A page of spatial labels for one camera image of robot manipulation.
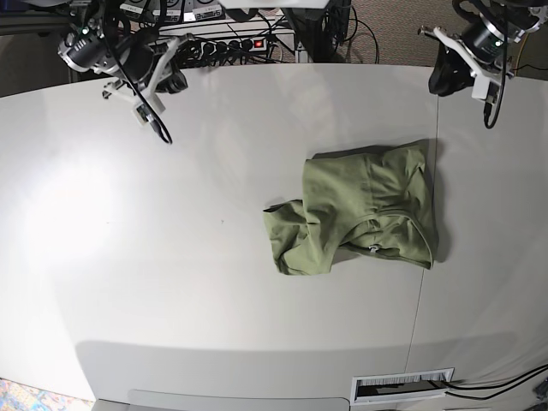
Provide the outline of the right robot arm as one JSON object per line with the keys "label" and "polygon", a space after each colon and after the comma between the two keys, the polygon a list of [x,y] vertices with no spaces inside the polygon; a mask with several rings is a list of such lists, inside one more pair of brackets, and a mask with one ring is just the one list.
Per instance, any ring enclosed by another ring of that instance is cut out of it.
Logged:
{"label": "right robot arm", "polygon": [[188,82],[173,61],[191,35],[160,41],[160,30],[176,21],[175,1],[28,1],[36,10],[68,17],[58,55],[74,71],[113,78],[102,91],[136,104],[158,93],[179,93]]}

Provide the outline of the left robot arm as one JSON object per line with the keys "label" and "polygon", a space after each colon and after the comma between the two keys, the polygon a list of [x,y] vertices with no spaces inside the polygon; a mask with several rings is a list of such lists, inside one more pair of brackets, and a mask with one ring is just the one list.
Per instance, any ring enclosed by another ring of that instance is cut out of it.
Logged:
{"label": "left robot arm", "polygon": [[441,27],[419,28],[418,33],[438,41],[438,55],[428,81],[429,92],[447,97],[465,88],[472,98],[497,100],[503,77],[513,77],[508,62],[509,46],[540,29],[547,22],[546,1],[472,1],[473,11],[452,3],[453,10],[468,22],[460,34]]}

